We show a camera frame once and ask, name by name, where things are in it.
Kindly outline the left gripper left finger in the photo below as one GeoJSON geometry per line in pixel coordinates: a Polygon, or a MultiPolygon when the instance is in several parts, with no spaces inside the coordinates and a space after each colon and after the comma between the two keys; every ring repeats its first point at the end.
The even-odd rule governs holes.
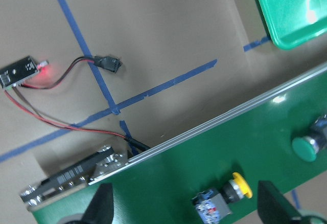
{"type": "Polygon", "coordinates": [[[82,218],[76,223],[110,224],[113,217],[113,187],[111,183],[105,183],[100,184],[82,218]]]}

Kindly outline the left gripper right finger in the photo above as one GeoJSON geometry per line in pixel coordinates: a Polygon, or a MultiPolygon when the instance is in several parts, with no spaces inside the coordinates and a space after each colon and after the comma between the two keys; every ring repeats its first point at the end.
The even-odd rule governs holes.
{"type": "Polygon", "coordinates": [[[271,181],[258,181],[257,211],[262,223],[301,223],[301,214],[271,181]]]}

